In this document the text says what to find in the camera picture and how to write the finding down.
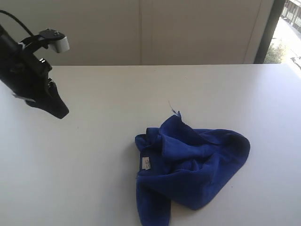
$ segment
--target towel label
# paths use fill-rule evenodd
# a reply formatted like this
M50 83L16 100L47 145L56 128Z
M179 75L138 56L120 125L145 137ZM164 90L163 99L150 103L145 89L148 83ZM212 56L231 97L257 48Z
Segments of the towel label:
M151 168L151 162L149 157L142 157L142 169L149 170Z

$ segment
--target black cable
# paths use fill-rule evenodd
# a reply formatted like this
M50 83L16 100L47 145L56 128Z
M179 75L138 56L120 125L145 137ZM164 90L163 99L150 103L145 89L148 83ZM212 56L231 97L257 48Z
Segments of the black cable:
M1 10L1 9L0 9L0 13L3 13L3 14L5 14L5 15L7 15L7 16L13 18L18 24L21 25L21 27L24 28L24 30L27 31L27 33L30 34L30 36L34 36L34 34L33 34L33 33L25 26L25 24L23 24L17 17L15 17L14 15L10 14L9 12L4 11L4 10Z

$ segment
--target white tabletop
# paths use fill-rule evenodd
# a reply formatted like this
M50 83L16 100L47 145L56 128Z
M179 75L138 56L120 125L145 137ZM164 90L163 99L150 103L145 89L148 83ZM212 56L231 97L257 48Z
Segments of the white tabletop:
M0 84L0 225L139 226L134 137L171 114L232 129L246 164L203 209L172 203L172 226L299 226L301 79L286 65L54 67L63 120Z

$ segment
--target blue microfiber cloth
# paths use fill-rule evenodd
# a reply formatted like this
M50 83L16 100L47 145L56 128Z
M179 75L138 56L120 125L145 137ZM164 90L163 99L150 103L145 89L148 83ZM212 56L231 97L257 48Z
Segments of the blue microfiber cloth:
M197 210L243 166L249 141L225 129L192 129L171 116L136 136L140 151L137 208L143 226L168 226L171 200Z

